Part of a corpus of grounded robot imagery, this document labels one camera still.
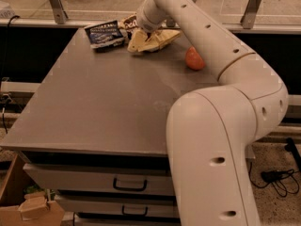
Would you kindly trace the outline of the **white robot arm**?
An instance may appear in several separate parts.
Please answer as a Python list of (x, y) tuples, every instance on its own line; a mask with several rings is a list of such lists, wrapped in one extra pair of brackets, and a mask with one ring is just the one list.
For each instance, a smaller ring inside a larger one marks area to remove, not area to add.
[(146, 32), (171, 17), (217, 80), (170, 108), (166, 147), (182, 226), (261, 226), (246, 148), (273, 131), (288, 108), (277, 73), (193, 0), (145, 0)]

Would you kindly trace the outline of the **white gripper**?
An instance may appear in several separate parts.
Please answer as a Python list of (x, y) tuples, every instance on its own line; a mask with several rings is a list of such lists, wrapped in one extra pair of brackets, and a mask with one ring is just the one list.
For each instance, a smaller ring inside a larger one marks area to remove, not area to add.
[(134, 31), (127, 50), (130, 53), (154, 52), (165, 48), (179, 38), (182, 33), (178, 30), (157, 30), (165, 19), (166, 13), (157, 7), (154, 0), (145, 0), (136, 12), (137, 25), (143, 30)]

